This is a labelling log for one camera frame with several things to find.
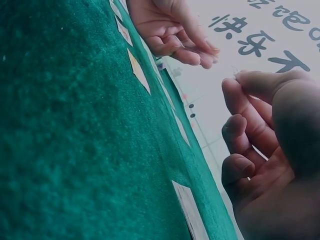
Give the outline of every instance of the green felt table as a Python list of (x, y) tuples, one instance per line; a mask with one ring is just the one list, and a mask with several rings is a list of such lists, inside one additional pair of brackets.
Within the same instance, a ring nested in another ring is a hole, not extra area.
[[(188, 240), (172, 180), (211, 240), (236, 234), (168, 73), (107, 0), (0, 4), (0, 239)], [(133, 74), (141, 65), (149, 94)]]

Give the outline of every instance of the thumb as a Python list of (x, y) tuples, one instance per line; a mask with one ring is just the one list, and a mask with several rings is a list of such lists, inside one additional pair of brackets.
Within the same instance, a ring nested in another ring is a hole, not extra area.
[(223, 161), (221, 181), (234, 206), (245, 197), (243, 189), (254, 173), (254, 163), (240, 154), (232, 154)]
[(155, 5), (171, 15), (179, 22), (187, 36), (195, 45), (208, 54), (218, 56), (220, 50), (207, 40), (205, 30), (200, 25), (198, 18), (192, 14), (186, 0), (153, 0)]
[(320, 85), (301, 71), (241, 72), (249, 95), (272, 104), (278, 142), (296, 177), (320, 174)]

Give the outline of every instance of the playing card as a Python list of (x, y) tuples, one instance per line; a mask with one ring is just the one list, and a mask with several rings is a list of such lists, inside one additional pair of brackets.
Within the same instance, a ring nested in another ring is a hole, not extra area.
[(163, 89), (163, 91), (164, 91), (164, 94), (165, 94), (166, 98), (168, 99), (168, 101), (169, 101), (169, 103), (170, 103), (171, 108), (174, 109), (174, 110), (176, 110), (176, 108), (175, 108), (175, 106), (174, 106), (174, 103), (172, 102), (172, 99), (171, 99), (171, 97), (170, 97), (167, 89), (165, 88), (164, 85), (161, 85), (161, 87), (162, 87), (162, 89)]
[(134, 46), (132, 41), (131, 41), (131, 38), (130, 38), (130, 34), (129, 34), (129, 31), (128, 29), (126, 29), (120, 22), (117, 18), (115, 18), (116, 20), (116, 24), (118, 26), (118, 30), (119, 32), (121, 33), (121, 35), (123, 36), (123, 38), (126, 40), (126, 42), (128, 44), (130, 44), (132, 47)]
[(185, 142), (186, 142), (186, 144), (188, 144), (188, 145), (189, 145), (189, 147), (190, 147), (190, 143), (189, 143), (189, 140), (188, 140), (188, 137), (187, 137), (186, 131), (185, 131), (185, 129), (184, 129), (184, 126), (182, 125), (182, 122), (181, 122), (181, 121), (180, 121), (180, 119), (177, 117), (177, 115), (176, 115), (175, 111), (173, 111), (173, 110), (172, 110), (172, 112), (173, 112), (173, 115), (174, 115), (175, 121), (176, 121), (176, 123), (177, 123), (177, 125), (178, 125), (178, 127), (179, 127), (180, 133), (181, 133), (181, 135), (182, 135), (182, 137), (183, 137), (184, 141), (185, 141)]
[(121, 13), (120, 13), (119, 9), (117, 8), (117, 6), (115, 5), (115, 3), (113, 2), (113, 0), (109, 0), (109, 3), (110, 3), (110, 6), (111, 6), (114, 14), (117, 15), (118, 18), (119, 18), (121, 21), (123, 21), (122, 16), (121, 16)]
[(191, 188), (172, 181), (193, 240), (209, 240)]
[(155, 73), (156, 73), (158, 79), (160, 80), (160, 82), (163, 84), (163, 81), (162, 81), (160, 72), (158, 70), (157, 64), (155, 62), (155, 59), (154, 59), (154, 57), (153, 57), (148, 45), (145, 43), (145, 41), (141, 37), (140, 37), (140, 39), (141, 39), (142, 45), (143, 45), (146, 53), (148, 54), (148, 57), (149, 57), (149, 60), (150, 60), (150, 62), (152, 64), (153, 70), (155, 71)]
[(123, 6), (124, 10), (126, 10), (126, 12), (129, 13), (126, 0), (119, 0), (119, 1), (120, 1), (121, 5)]
[(144, 88), (148, 91), (148, 93), (151, 94), (148, 81), (146, 79), (146, 76), (145, 76), (140, 64), (135, 59), (135, 57), (132, 55), (130, 50), (127, 49), (127, 51), (128, 51), (128, 55), (130, 58), (130, 62), (131, 62), (131, 66), (132, 66), (132, 70), (133, 70), (134, 75), (138, 78), (138, 80), (144, 86)]

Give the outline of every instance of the fingernail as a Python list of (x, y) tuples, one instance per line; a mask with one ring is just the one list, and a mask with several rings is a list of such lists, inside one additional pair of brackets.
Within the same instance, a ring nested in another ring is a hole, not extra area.
[(237, 158), (234, 160), (235, 165), (237, 168), (241, 171), (244, 172), (251, 164), (247, 163), (247, 160), (245, 158)]
[(220, 49), (214, 46), (208, 39), (206, 39), (205, 42), (209, 45), (209, 47), (214, 51), (215, 54), (218, 54), (220, 52)]
[(247, 73), (247, 70), (241, 70), (240, 72), (234, 75), (235, 80), (239, 80), (244, 73)]

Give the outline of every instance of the human hand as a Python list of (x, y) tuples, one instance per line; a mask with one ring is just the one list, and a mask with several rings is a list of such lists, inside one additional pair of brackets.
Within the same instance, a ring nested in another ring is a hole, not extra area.
[(222, 90), (222, 183), (244, 238), (319, 239), (320, 86), (298, 71), (241, 72)]
[(127, 0), (132, 22), (158, 57), (211, 68), (220, 50), (209, 43), (186, 0)]

